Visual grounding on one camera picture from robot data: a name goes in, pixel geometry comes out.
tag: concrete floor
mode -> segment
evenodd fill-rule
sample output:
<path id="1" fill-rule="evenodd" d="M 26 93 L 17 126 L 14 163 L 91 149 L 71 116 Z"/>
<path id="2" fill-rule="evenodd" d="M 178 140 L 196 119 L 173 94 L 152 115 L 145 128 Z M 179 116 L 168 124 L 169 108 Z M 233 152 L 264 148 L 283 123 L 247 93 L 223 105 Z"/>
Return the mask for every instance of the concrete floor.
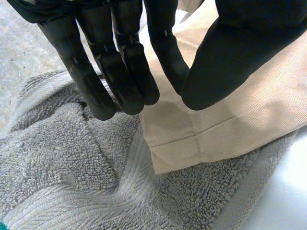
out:
<path id="1" fill-rule="evenodd" d="M 141 28 L 146 25 L 143 12 Z M 25 21 L 11 6 L 0 2 L 0 133 L 8 123 L 22 83 L 29 77 L 65 69 L 55 49 L 35 24 Z M 81 40 L 94 62 L 84 35 Z"/>

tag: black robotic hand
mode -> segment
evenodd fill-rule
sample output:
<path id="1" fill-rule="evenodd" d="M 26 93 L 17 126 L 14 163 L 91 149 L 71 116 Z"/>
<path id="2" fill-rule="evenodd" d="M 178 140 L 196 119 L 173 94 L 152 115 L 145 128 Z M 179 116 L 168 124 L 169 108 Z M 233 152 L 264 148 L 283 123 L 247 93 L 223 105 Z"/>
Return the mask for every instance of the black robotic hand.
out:
<path id="1" fill-rule="evenodd" d="M 8 2 L 26 20 L 39 23 L 98 119 L 111 118 L 115 107 L 84 52 L 76 20 L 123 111 L 137 114 L 157 102 L 159 91 L 138 38 L 142 0 Z M 307 28 L 306 0 L 215 0 L 219 18 L 189 70 L 172 34 L 178 0 L 144 2 L 153 49 L 174 89 L 193 110 L 231 94 Z"/>
<path id="2" fill-rule="evenodd" d="M 172 27 L 178 0 L 145 0 L 151 43 L 179 93 L 189 68 Z M 76 21 L 121 109 L 135 115 L 155 104 L 159 90 L 139 42 L 142 0 L 8 0 L 55 47 L 94 116 L 110 119 L 115 105 L 96 75 L 80 41 Z M 118 45 L 113 42 L 113 31 Z"/>

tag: beige cloth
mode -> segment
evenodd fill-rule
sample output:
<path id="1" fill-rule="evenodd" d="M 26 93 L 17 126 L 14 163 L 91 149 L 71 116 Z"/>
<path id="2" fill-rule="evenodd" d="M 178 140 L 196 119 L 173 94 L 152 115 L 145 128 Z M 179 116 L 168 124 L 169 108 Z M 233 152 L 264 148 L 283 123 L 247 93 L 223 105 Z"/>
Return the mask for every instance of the beige cloth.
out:
<path id="1" fill-rule="evenodd" d="M 217 17 L 214 0 L 206 0 L 174 28 L 189 66 Z M 234 158 L 307 124 L 307 32 L 231 95 L 202 111 L 183 104 L 151 48 L 146 56 L 161 93 L 159 102 L 140 115 L 156 173 Z"/>

